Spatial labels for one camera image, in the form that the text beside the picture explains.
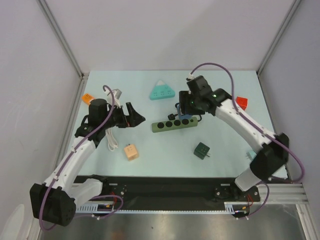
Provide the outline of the blue cube socket adapter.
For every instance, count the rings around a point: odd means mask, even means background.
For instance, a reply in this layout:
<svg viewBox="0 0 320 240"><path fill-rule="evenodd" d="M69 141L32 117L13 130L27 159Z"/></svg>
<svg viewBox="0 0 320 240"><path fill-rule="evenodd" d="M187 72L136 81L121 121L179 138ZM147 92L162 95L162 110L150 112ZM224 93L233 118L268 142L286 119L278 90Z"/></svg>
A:
<svg viewBox="0 0 320 240"><path fill-rule="evenodd" d="M178 116L178 118L179 118L180 120L185 120L185 119L189 120L190 118L193 117L193 115L182 113L179 103L177 103L177 104L175 105L175 107L176 107L176 110L177 110L177 116Z"/></svg>

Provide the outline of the light blue plug charger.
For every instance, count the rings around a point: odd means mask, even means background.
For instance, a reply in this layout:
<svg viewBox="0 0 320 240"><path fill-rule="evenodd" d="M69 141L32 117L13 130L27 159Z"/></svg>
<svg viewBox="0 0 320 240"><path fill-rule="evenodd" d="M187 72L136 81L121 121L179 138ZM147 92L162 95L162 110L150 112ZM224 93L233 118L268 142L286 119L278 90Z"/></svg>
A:
<svg viewBox="0 0 320 240"><path fill-rule="evenodd" d="M253 161L256 155L257 154L253 150L249 150L246 152L246 156L250 161Z"/></svg>

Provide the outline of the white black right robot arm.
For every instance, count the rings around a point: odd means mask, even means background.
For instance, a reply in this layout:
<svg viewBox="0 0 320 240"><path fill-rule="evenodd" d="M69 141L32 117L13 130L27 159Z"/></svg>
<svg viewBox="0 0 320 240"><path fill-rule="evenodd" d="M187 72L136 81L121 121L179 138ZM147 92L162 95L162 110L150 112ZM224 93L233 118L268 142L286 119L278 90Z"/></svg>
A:
<svg viewBox="0 0 320 240"><path fill-rule="evenodd" d="M186 79L188 91L179 92L179 104L183 114L209 113L228 124L255 152L249 167L234 180L231 196L242 201L249 189L268 180L288 162L289 138L284 133L277 135L258 125L222 88L212 90L207 80L199 75Z"/></svg>

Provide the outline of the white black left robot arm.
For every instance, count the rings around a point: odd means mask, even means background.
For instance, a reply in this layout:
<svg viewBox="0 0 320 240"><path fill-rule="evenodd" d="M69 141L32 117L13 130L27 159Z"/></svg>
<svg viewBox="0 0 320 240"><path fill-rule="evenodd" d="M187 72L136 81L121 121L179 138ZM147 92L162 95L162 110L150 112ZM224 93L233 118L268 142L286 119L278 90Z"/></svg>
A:
<svg viewBox="0 0 320 240"><path fill-rule="evenodd" d="M72 186L108 129L134 128L146 120L130 102L126 103L126 107L128 114L124 114L121 106L108 103L105 99L91 101L88 115L76 130L68 153L42 184L33 184L29 191L33 216L41 226L43 222L48 222L65 227L71 223L78 207L94 197L105 200L110 196L111 188L106 177L92 175L78 187Z"/></svg>

